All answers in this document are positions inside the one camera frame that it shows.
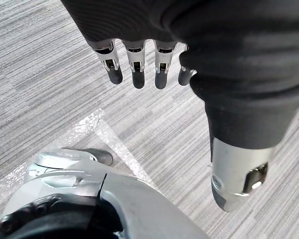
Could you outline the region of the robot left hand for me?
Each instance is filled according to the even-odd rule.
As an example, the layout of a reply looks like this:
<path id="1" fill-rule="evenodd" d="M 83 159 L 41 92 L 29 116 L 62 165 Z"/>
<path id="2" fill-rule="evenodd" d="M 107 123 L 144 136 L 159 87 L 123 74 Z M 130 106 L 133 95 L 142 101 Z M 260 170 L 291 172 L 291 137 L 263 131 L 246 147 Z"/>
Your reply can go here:
<path id="1" fill-rule="evenodd" d="M 299 0 L 65 0 L 93 48 L 184 43 L 181 66 L 209 123 L 212 193 L 226 212 L 263 183 L 299 109 Z"/>

